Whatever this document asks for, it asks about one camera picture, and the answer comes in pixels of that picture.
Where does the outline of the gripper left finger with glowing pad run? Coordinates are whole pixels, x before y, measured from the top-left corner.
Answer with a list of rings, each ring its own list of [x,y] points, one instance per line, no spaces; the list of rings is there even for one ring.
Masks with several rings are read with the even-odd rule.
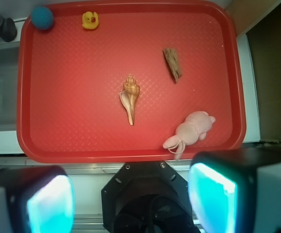
[[[0,169],[0,233],[69,233],[75,197],[60,166]]]

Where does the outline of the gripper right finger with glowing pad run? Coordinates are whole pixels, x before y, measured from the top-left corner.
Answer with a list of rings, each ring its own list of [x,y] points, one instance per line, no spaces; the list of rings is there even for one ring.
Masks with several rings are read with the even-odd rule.
[[[281,233],[281,148],[198,153],[188,195],[208,233]]]

